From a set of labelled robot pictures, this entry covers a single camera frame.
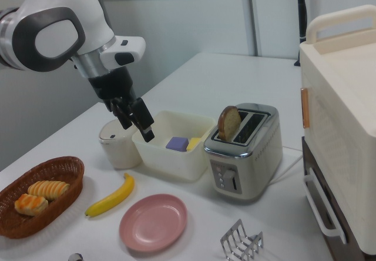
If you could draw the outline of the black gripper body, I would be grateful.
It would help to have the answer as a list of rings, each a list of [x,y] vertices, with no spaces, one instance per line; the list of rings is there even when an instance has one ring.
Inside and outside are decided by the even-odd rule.
[[[113,101],[118,100],[130,105],[136,100],[133,80],[125,66],[111,70],[105,75],[89,78],[88,81],[110,112],[113,112]]]

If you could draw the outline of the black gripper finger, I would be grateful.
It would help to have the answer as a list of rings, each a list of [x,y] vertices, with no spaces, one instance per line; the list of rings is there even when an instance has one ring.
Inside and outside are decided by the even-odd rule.
[[[128,114],[126,108],[123,106],[123,102],[119,98],[114,98],[110,101],[110,107],[112,109],[112,113],[117,117],[119,120],[122,128],[127,130],[132,126],[132,121],[128,118]]]
[[[145,142],[150,142],[154,137],[151,125],[154,123],[154,119],[151,116],[146,104],[142,98],[137,98],[131,104],[131,110],[133,113],[134,124],[137,126]]]

